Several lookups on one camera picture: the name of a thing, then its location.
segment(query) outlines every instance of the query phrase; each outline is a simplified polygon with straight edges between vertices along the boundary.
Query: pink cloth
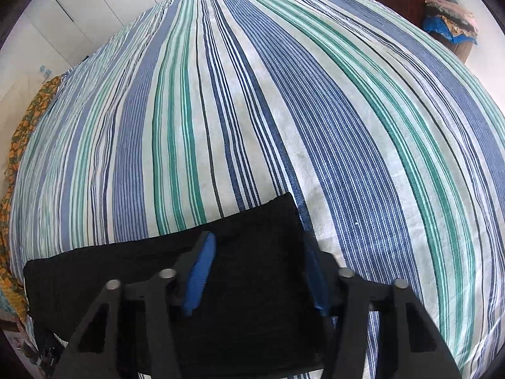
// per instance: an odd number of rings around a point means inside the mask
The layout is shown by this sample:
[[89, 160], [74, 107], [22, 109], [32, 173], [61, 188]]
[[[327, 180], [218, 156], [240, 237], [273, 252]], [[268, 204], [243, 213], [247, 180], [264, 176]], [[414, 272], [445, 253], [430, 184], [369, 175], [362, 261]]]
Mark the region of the pink cloth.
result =
[[463, 20], [466, 20], [468, 24], [471, 24], [472, 27], [477, 31], [477, 20], [475, 20], [475, 17], [471, 12], [468, 10], [465, 10], [463, 7], [456, 3], [451, 3], [450, 1], [447, 0], [426, 0], [426, 4], [432, 4], [435, 6], [439, 6], [442, 8], [445, 8], [446, 10], [450, 10], [453, 15], [462, 18]]

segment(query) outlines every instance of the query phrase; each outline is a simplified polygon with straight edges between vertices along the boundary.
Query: metal screw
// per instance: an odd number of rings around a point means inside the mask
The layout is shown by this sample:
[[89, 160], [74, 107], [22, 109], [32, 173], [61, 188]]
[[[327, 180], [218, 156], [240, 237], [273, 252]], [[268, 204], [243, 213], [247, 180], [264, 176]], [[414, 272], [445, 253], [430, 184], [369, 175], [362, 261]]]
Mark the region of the metal screw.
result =
[[162, 278], [164, 280], [168, 280], [170, 278], [173, 278], [176, 274], [177, 274], [177, 272], [175, 271], [175, 269], [171, 269], [171, 268], [163, 269], [160, 271], [160, 273], [158, 273], [160, 278]]
[[393, 282], [393, 284], [395, 285], [395, 287], [400, 289], [408, 288], [408, 282], [402, 278], [398, 278], [397, 280], [395, 280], [395, 282]]
[[110, 291], [115, 291], [117, 288], [121, 286], [121, 281], [120, 280], [110, 280], [107, 282], [105, 287], [110, 290]]
[[338, 274], [342, 278], [352, 278], [354, 275], [356, 275], [356, 273], [350, 268], [340, 268], [338, 270]]

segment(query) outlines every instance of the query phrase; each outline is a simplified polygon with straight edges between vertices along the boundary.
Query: cabinet handle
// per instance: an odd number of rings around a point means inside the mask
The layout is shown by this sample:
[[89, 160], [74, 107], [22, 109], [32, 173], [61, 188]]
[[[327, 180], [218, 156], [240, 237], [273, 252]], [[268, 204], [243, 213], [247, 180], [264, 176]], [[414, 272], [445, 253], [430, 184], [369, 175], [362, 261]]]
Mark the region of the cabinet handle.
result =
[[67, 15], [67, 17], [69, 17], [69, 18], [70, 18], [70, 21], [71, 21], [71, 22], [75, 22], [75, 21], [72, 19], [72, 17], [70, 17], [69, 13], [67, 13], [67, 11], [65, 10], [65, 8], [63, 8], [63, 6], [61, 5], [61, 3], [60, 3], [58, 0], [55, 0], [55, 2], [57, 2], [57, 3], [58, 3], [58, 5], [60, 6], [60, 8], [63, 10], [63, 12]]

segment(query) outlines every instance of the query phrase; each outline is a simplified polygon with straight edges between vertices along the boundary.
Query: striped bedsheet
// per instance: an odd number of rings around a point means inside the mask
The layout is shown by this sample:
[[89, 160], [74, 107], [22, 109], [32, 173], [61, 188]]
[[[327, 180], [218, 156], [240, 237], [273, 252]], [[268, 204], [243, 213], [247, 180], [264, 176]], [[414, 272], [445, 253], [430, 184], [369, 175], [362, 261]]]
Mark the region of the striped bedsheet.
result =
[[167, 0], [65, 75], [20, 165], [12, 272], [291, 192], [340, 265], [406, 278], [478, 377], [504, 341], [504, 177], [493, 100], [388, 8]]

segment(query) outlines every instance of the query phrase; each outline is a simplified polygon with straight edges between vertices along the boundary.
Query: bedsheet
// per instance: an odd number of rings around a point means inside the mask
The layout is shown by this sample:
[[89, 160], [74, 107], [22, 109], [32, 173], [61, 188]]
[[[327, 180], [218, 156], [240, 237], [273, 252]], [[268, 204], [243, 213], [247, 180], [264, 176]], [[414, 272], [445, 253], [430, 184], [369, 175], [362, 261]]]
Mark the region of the bedsheet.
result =
[[407, 279], [478, 377], [504, 338], [504, 174], [493, 100], [377, 2], [166, 0], [64, 76], [19, 167], [11, 271], [291, 192], [340, 265]]

